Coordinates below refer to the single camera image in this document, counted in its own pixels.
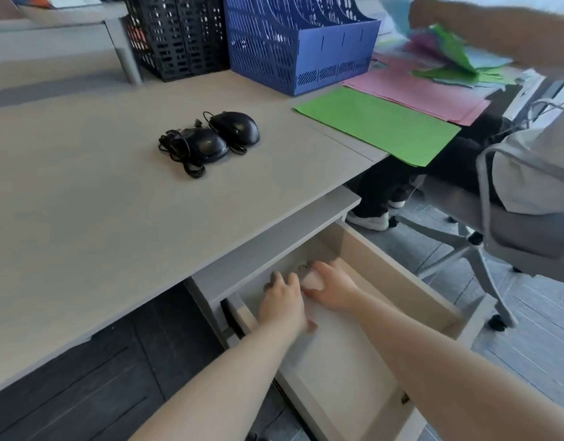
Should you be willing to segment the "green paper sheet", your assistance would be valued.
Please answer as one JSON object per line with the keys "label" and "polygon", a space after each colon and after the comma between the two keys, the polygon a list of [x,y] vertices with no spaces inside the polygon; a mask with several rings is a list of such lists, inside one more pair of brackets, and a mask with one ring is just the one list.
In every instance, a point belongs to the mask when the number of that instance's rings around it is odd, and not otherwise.
{"label": "green paper sheet", "polygon": [[432,162],[461,130],[449,122],[345,87],[299,102],[293,108],[416,167]]}

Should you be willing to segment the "black plastic file rack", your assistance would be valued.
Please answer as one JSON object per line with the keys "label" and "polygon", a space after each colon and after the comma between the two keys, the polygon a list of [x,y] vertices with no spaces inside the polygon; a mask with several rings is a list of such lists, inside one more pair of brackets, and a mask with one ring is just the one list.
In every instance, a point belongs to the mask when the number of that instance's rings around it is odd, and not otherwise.
{"label": "black plastic file rack", "polygon": [[223,0],[176,0],[185,50],[180,79],[230,69]]}
{"label": "black plastic file rack", "polygon": [[127,36],[138,64],[162,81],[187,68],[176,0],[122,0]]}

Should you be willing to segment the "person's left forearm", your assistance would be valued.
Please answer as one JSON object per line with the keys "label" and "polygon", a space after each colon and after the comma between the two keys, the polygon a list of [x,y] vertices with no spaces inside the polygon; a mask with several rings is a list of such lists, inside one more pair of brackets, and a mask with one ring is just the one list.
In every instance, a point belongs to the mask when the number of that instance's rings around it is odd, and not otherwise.
{"label": "person's left forearm", "polygon": [[261,322],[175,393],[129,441],[271,441],[251,428],[306,326],[304,316]]}

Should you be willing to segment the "grey monitor riser shelf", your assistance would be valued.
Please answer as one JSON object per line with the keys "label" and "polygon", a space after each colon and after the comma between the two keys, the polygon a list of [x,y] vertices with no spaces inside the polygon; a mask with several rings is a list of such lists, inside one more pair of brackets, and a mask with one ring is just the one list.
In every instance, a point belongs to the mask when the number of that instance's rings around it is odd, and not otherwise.
{"label": "grey monitor riser shelf", "polygon": [[126,80],[141,85],[139,66],[123,20],[125,2],[43,9],[20,6],[23,19],[0,21],[0,64],[114,50]]}

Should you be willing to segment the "black wired computer mouse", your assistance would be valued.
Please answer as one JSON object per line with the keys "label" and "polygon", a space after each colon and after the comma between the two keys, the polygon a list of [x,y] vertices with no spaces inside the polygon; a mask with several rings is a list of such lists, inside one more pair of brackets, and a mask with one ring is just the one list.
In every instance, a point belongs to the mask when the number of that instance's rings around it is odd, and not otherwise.
{"label": "black wired computer mouse", "polygon": [[207,127],[168,130],[159,138],[160,152],[183,165],[189,177],[199,179],[206,173],[205,165],[215,163],[228,153],[225,140]]}
{"label": "black wired computer mouse", "polygon": [[256,122],[245,113],[224,111],[213,115],[209,111],[204,111],[203,117],[209,128],[223,138],[236,155],[245,155],[248,147],[258,144],[261,140]]}

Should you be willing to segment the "person's right forearm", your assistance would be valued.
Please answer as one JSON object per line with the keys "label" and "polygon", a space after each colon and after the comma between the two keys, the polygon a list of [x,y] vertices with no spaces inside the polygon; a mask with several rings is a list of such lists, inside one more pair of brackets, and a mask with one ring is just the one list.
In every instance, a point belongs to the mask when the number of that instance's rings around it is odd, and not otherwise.
{"label": "person's right forearm", "polygon": [[442,441],[564,441],[564,408],[458,341],[366,293],[354,318]]}

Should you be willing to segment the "grey office chair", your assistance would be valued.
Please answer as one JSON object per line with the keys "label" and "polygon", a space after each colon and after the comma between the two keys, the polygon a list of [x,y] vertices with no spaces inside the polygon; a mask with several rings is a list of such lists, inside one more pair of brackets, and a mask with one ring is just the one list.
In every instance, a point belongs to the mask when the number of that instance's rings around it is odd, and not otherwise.
{"label": "grey office chair", "polygon": [[410,229],[453,248],[443,258],[418,272],[424,279],[466,259],[485,293],[494,297],[497,314],[487,323],[496,332],[514,328],[517,320],[504,303],[484,261],[484,253],[529,276],[544,276],[564,283],[564,213],[529,215],[510,213],[492,205],[486,159],[499,153],[522,166],[564,183],[564,169],[544,162],[520,146],[500,143],[486,149],[477,160],[480,195],[432,177],[422,183],[425,200],[457,223],[457,233],[423,226],[403,215],[390,217],[390,227],[402,223]]}

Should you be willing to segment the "pile of coloured paper sheets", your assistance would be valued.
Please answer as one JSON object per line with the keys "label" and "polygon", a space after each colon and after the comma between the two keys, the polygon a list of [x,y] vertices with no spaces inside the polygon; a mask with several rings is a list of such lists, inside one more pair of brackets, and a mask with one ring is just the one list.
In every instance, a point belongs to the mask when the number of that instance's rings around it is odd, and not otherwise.
{"label": "pile of coloured paper sheets", "polygon": [[469,88],[515,85],[523,77],[524,70],[513,67],[511,58],[473,47],[439,24],[412,29],[411,5],[412,0],[381,0],[396,32],[406,39],[406,51],[427,60],[421,69],[412,70],[414,75]]}

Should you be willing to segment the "person's left hand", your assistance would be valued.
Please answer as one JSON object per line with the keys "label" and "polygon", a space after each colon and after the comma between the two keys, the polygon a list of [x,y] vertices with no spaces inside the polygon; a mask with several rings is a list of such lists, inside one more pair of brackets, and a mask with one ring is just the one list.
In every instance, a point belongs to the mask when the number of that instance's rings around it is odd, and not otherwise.
{"label": "person's left hand", "polygon": [[298,276],[290,274],[285,280],[280,272],[273,272],[264,287],[260,306],[259,326],[271,326],[293,338],[305,333],[307,318]]}

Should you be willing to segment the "person's right hand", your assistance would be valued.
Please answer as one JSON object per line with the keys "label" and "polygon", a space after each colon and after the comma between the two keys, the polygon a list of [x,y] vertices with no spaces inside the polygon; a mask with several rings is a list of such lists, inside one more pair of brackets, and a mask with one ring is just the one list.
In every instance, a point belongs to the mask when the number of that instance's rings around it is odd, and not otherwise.
{"label": "person's right hand", "polygon": [[331,311],[338,311],[346,315],[352,314],[360,299],[361,290],[339,265],[338,259],[329,263],[313,261],[310,267],[311,272],[317,274],[321,279],[321,289],[325,289],[326,303],[319,304]]}

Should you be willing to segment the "pink paper sheets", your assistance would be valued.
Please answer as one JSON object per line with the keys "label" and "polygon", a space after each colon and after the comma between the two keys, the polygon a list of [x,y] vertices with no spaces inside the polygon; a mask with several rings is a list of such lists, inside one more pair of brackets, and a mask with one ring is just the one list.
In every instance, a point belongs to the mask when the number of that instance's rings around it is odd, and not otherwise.
{"label": "pink paper sheets", "polygon": [[342,82],[348,88],[425,113],[455,125],[471,125],[491,101],[462,86],[435,83],[412,74],[418,62],[374,53],[368,71]]}

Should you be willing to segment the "blue plastic file rack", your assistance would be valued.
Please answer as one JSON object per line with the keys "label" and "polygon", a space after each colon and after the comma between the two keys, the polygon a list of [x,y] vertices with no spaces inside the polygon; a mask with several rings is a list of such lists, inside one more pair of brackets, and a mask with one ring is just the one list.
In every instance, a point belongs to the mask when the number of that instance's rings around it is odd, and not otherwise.
{"label": "blue plastic file rack", "polygon": [[289,96],[366,73],[382,17],[356,0],[224,0],[231,70]]}

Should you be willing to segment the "another person's forearm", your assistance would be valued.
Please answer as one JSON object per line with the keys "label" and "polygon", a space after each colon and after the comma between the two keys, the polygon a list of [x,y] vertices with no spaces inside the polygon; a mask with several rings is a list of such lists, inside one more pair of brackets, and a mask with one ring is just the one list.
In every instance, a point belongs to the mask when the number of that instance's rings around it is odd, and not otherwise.
{"label": "another person's forearm", "polygon": [[412,29],[440,25],[469,45],[516,66],[564,80],[564,15],[525,7],[484,7],[452,0],[413,0]]}

